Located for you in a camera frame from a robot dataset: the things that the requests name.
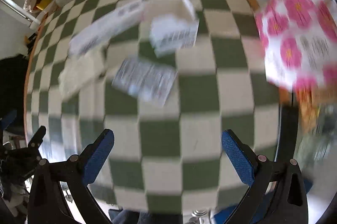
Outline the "silver pill blister pack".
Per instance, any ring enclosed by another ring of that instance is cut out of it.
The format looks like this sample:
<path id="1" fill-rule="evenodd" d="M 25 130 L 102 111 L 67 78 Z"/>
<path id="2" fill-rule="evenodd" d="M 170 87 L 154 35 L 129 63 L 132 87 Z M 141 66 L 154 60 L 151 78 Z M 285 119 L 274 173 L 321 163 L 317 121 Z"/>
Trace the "silver pill blister pack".
<path id="1" fill-rule="evenodd" d="M 177 71 L 169 65 L 131 56 L 123 60 L 112 86 L 141 101 L 164 106 L 176 77 Z"/>

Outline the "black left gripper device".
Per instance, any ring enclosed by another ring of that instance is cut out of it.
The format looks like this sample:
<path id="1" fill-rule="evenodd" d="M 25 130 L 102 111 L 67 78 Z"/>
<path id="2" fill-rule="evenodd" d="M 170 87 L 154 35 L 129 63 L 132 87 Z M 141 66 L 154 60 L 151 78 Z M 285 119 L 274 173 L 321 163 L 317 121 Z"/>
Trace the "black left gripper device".
<path id="1" fill-rule="evenodd" d="M 1 146 L 1 178 L 13 183 L 22 183 L 35 173 L 42 159 L 39 147 L 46 134 L 46 127 L 41 126 L 33 135 L 27 147 L 7 150 Z"/>

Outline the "white paper tissue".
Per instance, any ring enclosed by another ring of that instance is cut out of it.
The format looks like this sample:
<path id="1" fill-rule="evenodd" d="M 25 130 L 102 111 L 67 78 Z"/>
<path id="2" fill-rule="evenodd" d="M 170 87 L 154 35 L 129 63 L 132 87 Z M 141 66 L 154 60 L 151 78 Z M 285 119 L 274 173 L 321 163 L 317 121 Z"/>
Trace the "white paper tissue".
<path id="1" fill-rule="evenodd" d="M 70 99 L 104 71 L 104 56 L 101 49 L 90 50 L 78 58 L 71 58 L 58 77 L 61 99 L 63 101 Z"/>

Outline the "red yellow snack package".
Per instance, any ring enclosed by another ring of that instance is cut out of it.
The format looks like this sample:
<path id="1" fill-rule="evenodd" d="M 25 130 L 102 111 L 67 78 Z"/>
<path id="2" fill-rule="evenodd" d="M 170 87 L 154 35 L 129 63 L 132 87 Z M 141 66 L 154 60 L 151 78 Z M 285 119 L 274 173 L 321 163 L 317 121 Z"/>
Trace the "red yellow snack package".
<path id="1" fill-rule="evenodd" d="M 336 104 L 336 84 L 325 88 L 299 89 L 295 93 L 304 133 L 316 127 L 323 106 Z"/>

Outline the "green white checkered mat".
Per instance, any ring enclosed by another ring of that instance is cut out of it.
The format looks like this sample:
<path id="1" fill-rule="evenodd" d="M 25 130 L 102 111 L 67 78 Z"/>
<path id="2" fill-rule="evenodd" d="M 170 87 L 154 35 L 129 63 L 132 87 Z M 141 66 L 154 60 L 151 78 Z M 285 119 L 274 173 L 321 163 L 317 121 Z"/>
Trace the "green white checkered mat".
<path id="1" fill-rule="evenodd" d="M 274 159 L 278 89 L 247 0 L 72 0 L 31 59 L 26 137 L 50 162 L 104 129 L 115 145 L 90 191 L 134 210 L 227 207 L 247 190 L 221 148 L 231 129 Z"/>

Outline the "long white toothpaste box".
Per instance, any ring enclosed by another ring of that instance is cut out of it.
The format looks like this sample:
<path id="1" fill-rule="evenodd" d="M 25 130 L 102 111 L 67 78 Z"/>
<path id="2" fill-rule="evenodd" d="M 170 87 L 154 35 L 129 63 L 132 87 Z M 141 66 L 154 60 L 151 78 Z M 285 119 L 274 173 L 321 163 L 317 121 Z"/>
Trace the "long white toothpaste box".
<path id="1" fill-rule="evenodd" d="M 139 24 L 144 9 L 145 2 L 135 0 L 100 17 L 72 37 L 69 42 L 69 55 L 83 55 L 93 47 Z"/>

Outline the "white green medicine box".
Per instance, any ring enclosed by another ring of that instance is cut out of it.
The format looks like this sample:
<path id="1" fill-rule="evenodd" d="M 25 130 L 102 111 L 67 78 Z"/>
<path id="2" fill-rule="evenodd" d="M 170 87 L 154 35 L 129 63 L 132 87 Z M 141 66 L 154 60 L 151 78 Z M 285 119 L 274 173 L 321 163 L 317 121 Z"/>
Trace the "white green medicine box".
<path id="1" fill-rule="evenodd" d="M 195 45 L 199 18 L 190 0 L 144 3 L 144 19 L 151 22 L 149 40 L 158 58 Z"/>

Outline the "pink flower white bag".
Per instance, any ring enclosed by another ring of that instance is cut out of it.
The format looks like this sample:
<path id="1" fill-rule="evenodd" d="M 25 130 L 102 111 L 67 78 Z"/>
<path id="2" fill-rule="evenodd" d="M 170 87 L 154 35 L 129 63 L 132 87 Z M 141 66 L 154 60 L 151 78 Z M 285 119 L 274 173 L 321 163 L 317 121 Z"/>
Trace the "pink flower white bag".
<path id="1" fill-rule="evenodd" d="M 269 83 L 289 91 L 336 84 L 336 23 L 324 0 L 268 0 L 254 17 Z"/>

